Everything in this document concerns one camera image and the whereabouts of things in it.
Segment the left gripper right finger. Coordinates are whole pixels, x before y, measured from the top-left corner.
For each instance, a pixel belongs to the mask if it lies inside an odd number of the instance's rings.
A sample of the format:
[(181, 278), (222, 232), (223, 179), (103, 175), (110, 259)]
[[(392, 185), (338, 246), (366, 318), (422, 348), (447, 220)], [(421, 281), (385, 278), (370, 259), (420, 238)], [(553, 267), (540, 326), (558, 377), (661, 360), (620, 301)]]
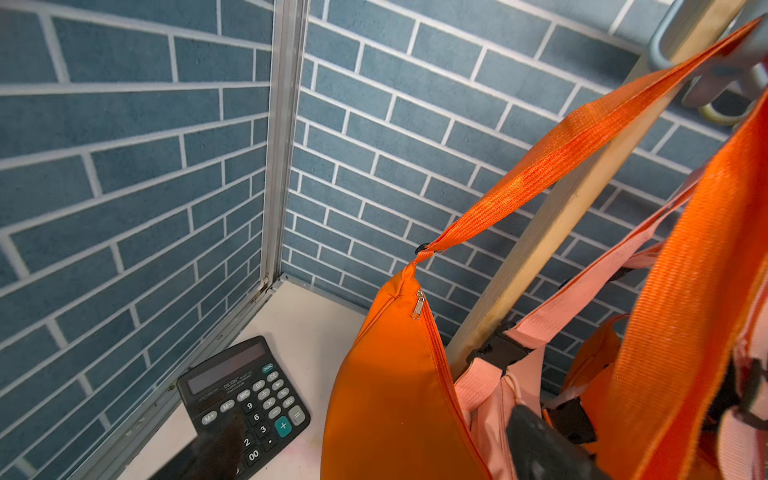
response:
[(506, 434), (518, 479), (609, 480), (586, 452), (525, 405), (511, 411)]

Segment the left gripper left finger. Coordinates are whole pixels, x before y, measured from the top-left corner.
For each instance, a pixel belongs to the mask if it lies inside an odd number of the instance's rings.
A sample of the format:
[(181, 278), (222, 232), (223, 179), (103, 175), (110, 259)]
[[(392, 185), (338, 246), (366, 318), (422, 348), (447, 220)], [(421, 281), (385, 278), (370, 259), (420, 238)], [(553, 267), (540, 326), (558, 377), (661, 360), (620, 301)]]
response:
[(235, 480), (244, 451), (246, 420), (230, 410), (211, 430), (200, 433), (150, 479)]

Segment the large pink sling bag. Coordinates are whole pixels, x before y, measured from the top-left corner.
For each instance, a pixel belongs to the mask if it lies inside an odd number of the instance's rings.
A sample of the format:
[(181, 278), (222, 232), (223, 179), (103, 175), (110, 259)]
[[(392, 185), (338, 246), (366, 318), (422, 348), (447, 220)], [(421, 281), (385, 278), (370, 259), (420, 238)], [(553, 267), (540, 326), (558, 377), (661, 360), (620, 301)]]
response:
[[(551, 298), (513, 327), (500, 327), (468, 358), (467, 370), (454, 387), (470, 434), (494, 479), (515, 479), (513, 454), (506, 437), (517, 406), (533, 407), (539, 395), (544, 347), (597, 294), (625, 270), (650, 268), (662, 249), (643, 249), (661, 221), (693, 195), (702, 173), (695, 171), (672, 199), (603, 254)], [(767, 472), (767, 299), (765, 290), (753, 307), (740, 339), (734, 382), (739, 405), (718, 416), (715, 460), (725, 479), (759, 479)]]

